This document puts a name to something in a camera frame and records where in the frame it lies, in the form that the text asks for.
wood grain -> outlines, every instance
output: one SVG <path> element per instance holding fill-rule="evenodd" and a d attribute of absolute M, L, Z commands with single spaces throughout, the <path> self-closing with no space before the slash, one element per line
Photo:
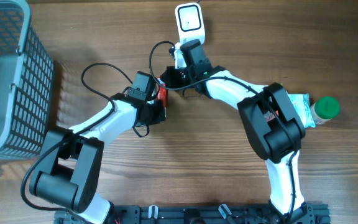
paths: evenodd
<path fill-rule="evenodd" d="M 113 63 L 131 78 L 138 70 L 148 72 L 154 44 L 178 39 L 177 4 L 31 5 L 33 25 L 62 70 L 53 122 L 69 127 L 105 106 L 81 85 L 87 65 Z M 249 82 L 283 82 L 289 92 L 340 101 L 341 114 L 308 129 L 302 142 L 301 189 L 307 201 L 329 204 L 333 223 L 358 223 L 358 2 L 205 1 L 201 7 L 204 48 L 213 65 Z M 173 64 L 167 50 L 155 53 L 156 74 Z M 107 95 L 128 86 L 108 67 L 92 68 L 86 81 Z M 170 92 L 167 113 L 147 138 L 127 131 L 104 151 L 98 185 L 103 197 L 117 205 L 267 202 L 265 164 L 250 148 L 237 111 Z M 20 199 L 21 178 L 31 163 L 0 161 L 0 223 L 52 222 L 52 213 Z"/>

gray basket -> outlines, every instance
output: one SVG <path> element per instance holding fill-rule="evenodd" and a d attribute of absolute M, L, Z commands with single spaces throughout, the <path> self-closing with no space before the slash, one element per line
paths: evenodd
<path fill-rule="evenodd" d="M 0 1 L 0 159 L 39 154 L 47 132 L 53 62 L 24 0 Z"/>

plastic bottle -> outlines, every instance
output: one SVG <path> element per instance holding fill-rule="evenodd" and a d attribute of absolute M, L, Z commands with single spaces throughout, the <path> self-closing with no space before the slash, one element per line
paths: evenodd
<path fill-rule="evenodd" d="M 311 105 L 311 116 L 316 124 L 324 124 L 336 117 L 341 111 L 338 100 L 331 96 L 325 96 Z"/>

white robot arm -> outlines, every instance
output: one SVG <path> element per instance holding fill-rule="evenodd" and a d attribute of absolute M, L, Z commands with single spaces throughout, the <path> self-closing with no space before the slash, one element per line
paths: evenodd
<path fill-rule="evenodd" d="M 41 149 L 41 156 L 47 155 L 34 169 L 30 193 L 61 206 L 57 209 L 66 210 L 88 223 L 115 223 L 108 220 L 114 212 L 113 204 L 96 193 L 103 149 L 134 126 L 148 126 L 165 120 L 163 103 L 154 100 L 154 90 L 152 77 L 138 72 L 126 94 L 112 96 L 108 105 L 89 120 L 70 129 L 50 130 Z M 69 140 L 59 150 L 50 151 L 65 139 Z M 59 164 L 59 158 L 76 159 L 75 168 Z"/>
<path fill-rule="evenodd" d="M 174 53 L 174 59 L 180 60 L 180 63 L 175 63 L 175 70 L 181 74 L 182 80 L 178 83 L 178 78 L 172 78 L 178 75 L 171 71 L 165 73 L 169 75 L 162 77 L 165 83 L 177 88 L 208 79 L 195 85 L 197 92 L 221 100 L 234 109 L 238 110 L 241 107 L 239 112 L 251 146 L 267 165 L 272 189 L 270 203 L 283 217 L 291 218 L 292 212 L 305 202 L 298 178 L 298 150 L 300 139 L 305 136 L 305 128 L 285 90 L 279 84 L 254 85 L 235 77 L 225 68 L 213 68 L 198 40 L 177 43 L 171 52 Z M 264 103 L 275 107 L 273 112 L 277 113 L 277 119 L 269 124 L 258 116 L 269 112 Z M 278 123 L 278 119 L 283 120 L 281 124 Z M 280 127 L 283 122 L 285 131 L 290 133 L 294 143 L 289 141 L 285 131 Z"/>

black cable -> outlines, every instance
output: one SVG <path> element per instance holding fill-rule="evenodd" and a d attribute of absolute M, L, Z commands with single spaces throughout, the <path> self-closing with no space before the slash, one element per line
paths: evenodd
<path fill-rule="evenodd" d="M 125 89 L 121 93 L 124 94 L 129 88 L 130 86 L 125 87 Z"/>
<path fill-rule="evenodd" d="M 162 44 L 171 44 L 172 46 L 175 46 L 172 42 L 170 41 L 167 41 L 167 40 L 164 40 L 164 41 L 161 41 L 157 44 L 155 44 L 155 46 L 153 47 L 153 49 L 151 50 L 150 52 L 150 55 L 149 55 L 149 68 L 150 68 L 150 74 L 151 76 L 153 77 L 154 81 L 162 88 L 166 89 L 166 90 L 186 90 L 187 88 L 190 88 L 190 87 L 193 87 L 195 85 L 198 85 L 200 83 L 204 83 L 204 82 L 207 82 L 207 81 L 210 81 L 210 80 L 217 80 L 217 79 L 221 79 L 221 80 L 227 80 L 227 81 L 231 81 L 231 82 L 234 82 L 240 86 L 243 86 L 245 89 L 247 89 L 248 91 L 251 91 L 252 93 L 254 93 L 263 103 L 263 105 L 274 115 L 274 117 L 276 118 L 278 124 L 280 125 L 280 127 L 283 129 L 285 135 L 287 136 L 288 140 L 290 140 L 291 142 L 291 146 L 294 150 L 294 153 L 291 155 L 290 159 L 288 160 L 288 166 L 290 168 L 290 175 L 291 175 L 291 185 L 292 185 L 292 202 L 291 202 L 291 207 L 290 207 L 290 211 L 288 212 L 288 216 L 287 216 L 287 222 L 290 222 L 290 219 L 291 219 L 291 216 L 292 216 L 292 213 L 293 213 L 293 209 L 294 209 L 294 206 L 295 206 L 295 199 L 296 199 L 296 192 L 295 192 L 295 179 L 293 177 L 293 171 L 292 171 L 292 159 L 296 156 L 298 150 L 296 150 L 296 147 L 295 147 L 295 142 L 293 141 L 292 137 L 290 136 L 290 133 L 288 132 L 287 128 L 285 127 L 285 125 L 283 124 L 283 122 L 280 120 L 280 118 L 278 117 L 278 115 L 276 114 L 276 112 L 273 110 L 273 108 L 271 107 L 271 105 L 265 100 L 263 99 L 261 96 L 260 96 L 260 93 L 255 91 L 253 88 L 251 88 L 250 86 L 238 81 L 238 80 L 235 80 L 233 78 L 228 78 L 228 77 L 209 77 L 209 78 L 205 78 L 203 80 L 199 80 L 197 82 L 194 82 L 192 84 L 189 84 L 187 86 L 183 86 L 183 87 L 179 87 L 179 88 L 169 88 L 169 87 L 166 87 L 166 86 L 163 86 L 160 82 L 158 82 L 158 80 L 156 79 L 156 77 L 154 76 L 154 73 L 153 73 L 153 69 L 152 69 L 152 57 L 153 57 L 153 53 L 154 53 L 154 50 L 159 46 L 159 45 L 162 45 Z"/>
<path fill-rule="evenodd" d="M 91 130 L 91 128 L 93 128 L 94 126 L 96 126 L 97 124 L 99 124 L 100 122 L 102 122 L 103 120 L 105 120 L 107 117 L 109 117 L 113 112 L 114 112 L 114 109 L 115 109 L 115 106 L 114 106 L 114 102 L 112 99 L 110 99 L 110 97 L 94 90 L 93 88 L 89 87 L 85 81 L 84 81 L 84 75 L 86 73 L 86 71 L 88 69 L 90 69 L 91 67 L 93 66 L 97 66 L 97 65 L 107 65 L 107 66 L 110 66 L 112 68 L 115 68 L 116 70 L 118 70 L 119 72 L 121 72 L 127 79 L 130 83 L 132 83 L 132 80 L 119 68 L 117 68 L 116 66 L 114 65 L 111 65 L 109 63 L 93 63 L 91 65 L 89 65 L 88 67 L 86 67 L 82 74 L 81 74 L 81 82 L 82 84 L 87 88 L 89 89 L 89 91 L 99 95 L 99 96 L 102 96 L 103 98 L 107 99 L 110 103 L 111 103 L 111 110 L 109 110 L 109 112 L 107 114 L 105 114 L 102 118 L 98 119 L 97 121 L 95 121 L 94 123 L 90 124 L 88 127 L 82 129 L 81 131 L 78 131 L 77 133 L 71 135 L 70 137 L 68 138 L 65 138 L 63 140 L 61 140 L 60 142 L 56 143 L 54 146 L 52 146 L 50 149 L 48 149 L 45 153 L 43 153 L 42 155 L 40 155 L 40 157 L 30 166 L 29 170 L 25 173 L 24 175 L 24 178 L 23 178 L 23 181 L 22 181 L 22 185 L 21 185 L 21 197 L 22 197 L 22 200 L 30 207 L 34 208 L 34 209 L 37 209 L 37 210 L 44 210 L 44 211 L 64 211 L 64 212 L 69 212 L 69 210 L 67 208 L 49 208 L 49 207 L 41 207 L 41 206 L 38 206 L 38 205 L 34 205 L 32 202 L 30 202 L 30 200 L 25 196 L 25 185 L 31 175 L 31 173 L 34 171 L 34 169 L 37 167 L 37 165 L 40 164 L 40 162 L 45 159 L 51 152 L 53 152 L 54 150 L 58 149 L 60 146 L 64 145 L 66 142 L 68 141 L 71 141 L 71 140 L 74 140 L 75 138 L 77 138 L 79 135 Z"/>
<path fill-rule="evenodd" d="M 154 94 L 154 96 L 150 97 L 147 101 L 155 100 L 158 97 L 158 93 L 160 93 L 160 87 L 157 86 L 157 92 Z"/>
<path fill-rule="evenodd" d="M 134 132 L 136 133 L 136 135 L 137 135 L 139 138 L 146 137 L 146 136 L 149 135 L 149 133 L 150 133 L 150 127 L 149 127 L 148 124 L 146 124 L 146 128 L 147 128 L 146 134 L 145 134 L 145 135 L 141 135 L 141 134 L 136 130 L 135 126 L 132 127 L 132 129 L 134 130 Z"/>

